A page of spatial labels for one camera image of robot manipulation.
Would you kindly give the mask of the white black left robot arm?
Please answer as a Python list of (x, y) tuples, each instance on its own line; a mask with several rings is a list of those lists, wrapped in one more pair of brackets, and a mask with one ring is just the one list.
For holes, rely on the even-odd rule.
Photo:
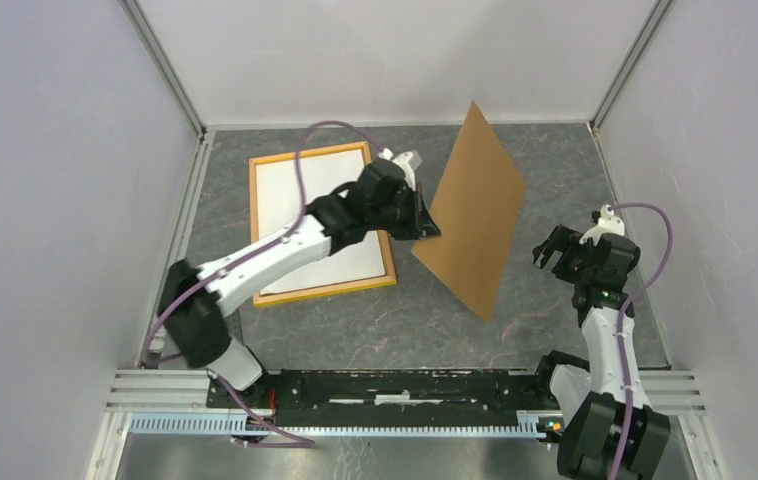
[(262, 288), (362, 242), (371, 232), (384, 231), (401, 241), (440, 236), (416, 181), (421, 162), (415, 151), (376, 159), (356, 180), (302, 206), (275, 233), (200, 266), (175, 262), (155, 325), (166, 329), (188, 367), (226, 381), (243, 406), (261, 405), (269, 381), (252, 351), (230, 334), (227, 316)]

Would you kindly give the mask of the brown cardboard backing board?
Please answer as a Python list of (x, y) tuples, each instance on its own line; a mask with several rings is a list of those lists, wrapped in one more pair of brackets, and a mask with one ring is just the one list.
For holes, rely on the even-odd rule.
[(429, 207), (441, 230), (413, 255), (480, 320), (494, 314), (525, 180), (479, 106), (469, 105)]

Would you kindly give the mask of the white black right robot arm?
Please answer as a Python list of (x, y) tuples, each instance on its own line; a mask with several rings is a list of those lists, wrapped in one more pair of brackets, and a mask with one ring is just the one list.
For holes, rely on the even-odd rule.
[(651, 406), (639, 378), (632, 301), (625, 292), (639, 247), (616, 232), (585, 238), (558, 225), (533, 250), (543, 268), (560, 255), (554, 276), (574, 288), (585, 339), (582, 360), (552, 351), (532, 382), (535, 400), (559, 407), (565, 422), (557, 470), (569, 479), (651, 479), (671, 437), (670, 419)]

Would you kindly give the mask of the orange wooden picture frame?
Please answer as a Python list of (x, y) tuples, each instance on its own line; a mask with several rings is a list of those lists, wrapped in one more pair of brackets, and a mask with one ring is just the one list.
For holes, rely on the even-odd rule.
[[(306, 201), (311, 202), (355, 180), (370, 161), (370, 144), (366, 141), (303, 151), (300, 165)], [(293, 163), (292, 152), (249, 160), (252, 242), (279, 228), (284, 229), (299, 212), (300, 197)], [(396, 283), (388, 234), (369, 232), (361, 243), (295, 270), (260, 290), (254, 295), (253, 304), (269, 307)]]

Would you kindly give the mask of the printed building photo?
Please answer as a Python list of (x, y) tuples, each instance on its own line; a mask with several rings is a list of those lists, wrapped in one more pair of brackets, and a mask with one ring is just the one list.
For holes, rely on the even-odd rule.
[(330, 240), (332, 242), (330, 247), (330, 255), (323, 258), (326, 259), (334, 256), (335, 254), (350, 246), (361, 243), (369, 232), (380, 232), (378, 230), (368, 231), (363, 238), (360, 238), (359, 236), (351, 238), (344, 234), (343, 226), (345, 221), (345, 214), (343, 207), (332, 194), (332, 191), (336, 187), (330, 193), (319, 196), (311, 202), (307, 202), (300, 165), (301, 154), (293, 154), (293, 166), (300, 197), (300, 209), (297, 215), (286, 223), (286, 227), (284, 229), (279, 228), (275, 230), (274, 233), (266, 237), (276, 239), (284, 234), (288, 234), (291, 236), (292, 242), (290, 245), (292, 247), (307, 247), (311, 239)]

